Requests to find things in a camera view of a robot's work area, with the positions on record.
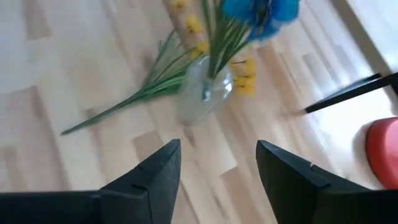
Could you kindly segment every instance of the blue flower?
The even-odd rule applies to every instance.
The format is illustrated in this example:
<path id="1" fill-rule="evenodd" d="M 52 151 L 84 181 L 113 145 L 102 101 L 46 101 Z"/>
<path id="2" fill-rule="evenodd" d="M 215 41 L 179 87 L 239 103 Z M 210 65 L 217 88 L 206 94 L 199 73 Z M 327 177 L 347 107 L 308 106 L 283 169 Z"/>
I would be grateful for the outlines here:
<path id="1" fill-rule="evenodd" d="M 249 40 L 263 40 L 278 33 L 299 14 L 300 0 L 225 0 L 223 10 L 251 27 Z"/>

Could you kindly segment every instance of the red object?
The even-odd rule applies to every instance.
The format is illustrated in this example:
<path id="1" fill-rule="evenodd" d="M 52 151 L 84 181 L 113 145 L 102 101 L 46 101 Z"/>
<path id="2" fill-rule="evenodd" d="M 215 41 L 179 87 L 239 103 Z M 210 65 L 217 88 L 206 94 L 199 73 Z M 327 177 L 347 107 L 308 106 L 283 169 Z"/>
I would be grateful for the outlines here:
<path id="1" fill-rule="evenodd" d="M 398 118 L 372 124 L 366 138 L 366 153 L 381 184 L 387 189 L 398 189 Z"/>

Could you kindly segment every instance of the wooden floor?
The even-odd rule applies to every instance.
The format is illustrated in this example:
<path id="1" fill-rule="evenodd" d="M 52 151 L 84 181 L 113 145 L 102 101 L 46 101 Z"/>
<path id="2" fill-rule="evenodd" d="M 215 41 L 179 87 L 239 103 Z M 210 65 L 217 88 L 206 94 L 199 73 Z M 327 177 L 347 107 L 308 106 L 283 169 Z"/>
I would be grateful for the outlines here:
<path id="1" fill-rule="evenodd" d="M 330 1 L 301 1 L 299 20 L 254 51 L 255 96 L 233 95 L 202 124 L 179 125 L 168 97 L 61 137 L 139 89 L 173 27 L 167 10 L 148 0 L 0 0 L 0 191 L 97 189 L 173 138 L 183 150 L 173 223 L 275 223 L 255 163 L 258 139 L 381 188 L 364 134 L 396 114 L 395 97 L 378 90 L 300 112 L 374 73 Z"/>

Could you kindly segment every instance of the clear glass vase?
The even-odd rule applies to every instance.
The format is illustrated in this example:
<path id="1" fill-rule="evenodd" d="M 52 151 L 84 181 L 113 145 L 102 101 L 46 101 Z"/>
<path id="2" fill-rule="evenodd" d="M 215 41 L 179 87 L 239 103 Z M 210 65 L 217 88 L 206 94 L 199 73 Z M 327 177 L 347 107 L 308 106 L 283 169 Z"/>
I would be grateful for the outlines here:
<path id="1" fill-rule="evenodd" d="M 208 78 L 209 57 L 197 59 L 188 69 L 178 96 L 178 120 L 185 126 L 197 124 L 228 99 L 233 75 L 225 66 L 217 77 Z"/>

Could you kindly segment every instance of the black chair leg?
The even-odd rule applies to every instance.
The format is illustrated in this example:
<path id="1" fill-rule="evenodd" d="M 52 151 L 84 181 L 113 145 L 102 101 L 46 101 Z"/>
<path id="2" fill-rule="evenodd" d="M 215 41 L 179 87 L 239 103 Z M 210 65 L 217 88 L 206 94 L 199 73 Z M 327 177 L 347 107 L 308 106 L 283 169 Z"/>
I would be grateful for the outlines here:
<path id="1" fill-rule="evenodd" d="M 371 91 L 391 85 L 392 82 L 397 79 L 397 76 L 398 74 L 393 74 L 382 77 L 380 74 L 375 74 L 371 77 L 364 78 L 305 108 L 305 112 L 312 113 L 328 106 L 332 106 L 365 93 L 369 93 Z"/>

